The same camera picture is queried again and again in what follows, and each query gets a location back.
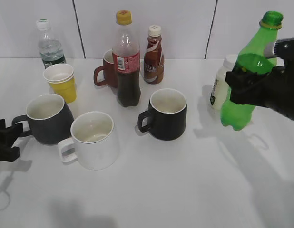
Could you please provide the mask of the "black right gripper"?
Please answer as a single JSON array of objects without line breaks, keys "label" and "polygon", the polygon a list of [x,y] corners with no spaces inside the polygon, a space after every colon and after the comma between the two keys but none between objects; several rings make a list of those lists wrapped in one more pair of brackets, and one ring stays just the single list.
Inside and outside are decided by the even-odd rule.
[{"label": "black right gripper", "polygon": [[294,121],[294,37],[267,43],[264,57],[278,57],[284,66],[261,75],[227,72],[225,81],[231,89],[230,100],[237,105],[261,105]]}]

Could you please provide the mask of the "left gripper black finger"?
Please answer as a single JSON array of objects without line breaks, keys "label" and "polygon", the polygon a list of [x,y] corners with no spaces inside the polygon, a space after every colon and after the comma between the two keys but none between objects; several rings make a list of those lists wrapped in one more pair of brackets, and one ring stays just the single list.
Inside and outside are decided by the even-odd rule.
[{"label": "left gripper black finger", "polygon": [[0,119],[0,145],[12,147],[23,132],[23,124],[17,123],[6,127],[5,119]]}]

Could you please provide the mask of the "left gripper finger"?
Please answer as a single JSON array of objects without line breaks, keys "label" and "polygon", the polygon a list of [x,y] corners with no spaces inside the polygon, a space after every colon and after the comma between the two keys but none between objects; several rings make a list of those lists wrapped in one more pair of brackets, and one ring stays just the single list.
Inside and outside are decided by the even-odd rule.
[{"label": "left gripper finger", "polygon": [[19,147],[8,147],[0,144],[0,162],[14,162],[20,156]]}]

